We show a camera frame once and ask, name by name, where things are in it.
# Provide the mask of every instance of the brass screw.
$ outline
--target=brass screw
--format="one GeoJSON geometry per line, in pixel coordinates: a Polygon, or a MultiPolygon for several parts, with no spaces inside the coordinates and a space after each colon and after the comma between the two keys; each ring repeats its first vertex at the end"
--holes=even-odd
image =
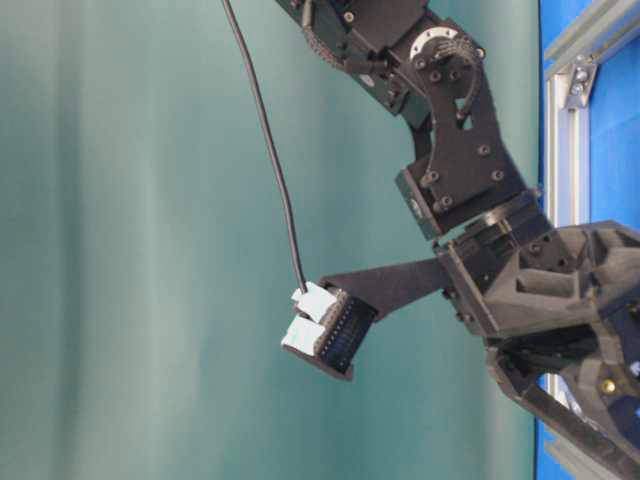
{"type": "Polygon", "coordinates": [[[607,395],[613,395],[614,393],[616,393],[616,384],[613,380],[611,380],[610,378],[607,378],[605,381],[602,382],[602,385],[600,385],[600,388],[602,389],[602,392],[607,394],[607,395]]]}

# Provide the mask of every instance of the teal backdrop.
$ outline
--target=teal backdrop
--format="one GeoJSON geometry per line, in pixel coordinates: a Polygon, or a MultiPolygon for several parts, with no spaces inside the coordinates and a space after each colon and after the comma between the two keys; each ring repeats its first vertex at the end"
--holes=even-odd
{"type": "MultiPolygon", "coordinates": [[[[234,4],[308,276],[429,256],[403,123],[275,2],[234,4]]],[[[530,183],[536,4],[432,3],[486,47],[530,183]]],[[[0,105],[0,478],[532,478],[533,419],[438,296],[376,326],[353,384],[280,350],[294,277],[218,1],[4,0],[0,105]]]]}

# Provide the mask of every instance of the metal bracket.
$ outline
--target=metal bracket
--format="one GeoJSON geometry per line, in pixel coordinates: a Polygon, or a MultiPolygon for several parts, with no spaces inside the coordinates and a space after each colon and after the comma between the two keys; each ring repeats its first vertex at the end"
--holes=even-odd
{"type": "Polygon", "coordinates": [[[566,73],[556,74],[564,87],[560,108],[562,110],[587,108],[598,72],[598,64],[594,62],[592,56],[578,55],[576,61],[567,66],[566,70],[566,73]]]}

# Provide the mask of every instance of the silver washer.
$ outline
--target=silver washer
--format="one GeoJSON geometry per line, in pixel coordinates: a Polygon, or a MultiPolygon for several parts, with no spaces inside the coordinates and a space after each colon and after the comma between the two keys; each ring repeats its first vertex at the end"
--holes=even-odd
{"type": "Polygon", "coordinates": [[[452,39],[456,35],[458,35],[457,30],[447,27],[434,27],[430,28],[429,30],[425,30],[420,35],[418,35],[418,38],[416,38],[415,42],[413,42],[413,45],[411,46],[411,60],[413,60],[413,57],[418,55],[422,51],[424,46],[431,40],[435,40],[436,38],[452,39]]]}

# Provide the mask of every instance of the black cable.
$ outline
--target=black cable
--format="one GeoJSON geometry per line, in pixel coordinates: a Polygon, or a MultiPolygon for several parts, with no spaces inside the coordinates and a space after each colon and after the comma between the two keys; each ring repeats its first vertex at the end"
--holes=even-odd
{"type": "Polygon", "coordinates": [[[229,0],[222,0],[222,5],[227,15],[227,19],[229,20],[229,25],[231,25],[231,29],[233,30],[233,35],[236,37],[236,41],[238,42],[238,46],[240,47],[240,53],[242,54],[242,59],[247,69],[247,74],[249,75],[249,84],[251,85],[251,91],[253,92],[253,96],[255,98],[256,107],[258,108],[258,116],[260,117],[262,133],[264,134],[264,139],[267,144],[267,150],[269,151],[269,156],[271,157],[271,164],[273,165],[273,171],[276,175],[276,182],[280,190],[280,196],[282,197],[282,206],[284,208],[287,230],[289,232],[289,248],[291,249],[293,270],[296,274],[300,290],[303,293],[307,293],[306,280],[304,277],[304,272],[302,271],[302,262],[300,261],[298,238],[296,235],[296,226],[293,219],[293,209],[291,208],[291,199],[289,198],[289,190],[287,189],[287,184],[282,173],[282,166],[280,165],[278,151],[276,150],[276,146],[273,142],[273,135],[271,134],[271,127],[269,126],[267,111],[264,107],[264,101],[262,100],[262,93],[260,92],[260,86],[258,85],[256,71],[253,68],[253,61],[251,60],[249,49],[247,48],[247,44],[244,41],[244,36],[242,35],[242,31],[240,30],[240,26],[238,25],[238,20],[236,19],[235,13],[233,12],[231,3],[229,2],[229,0]]]}

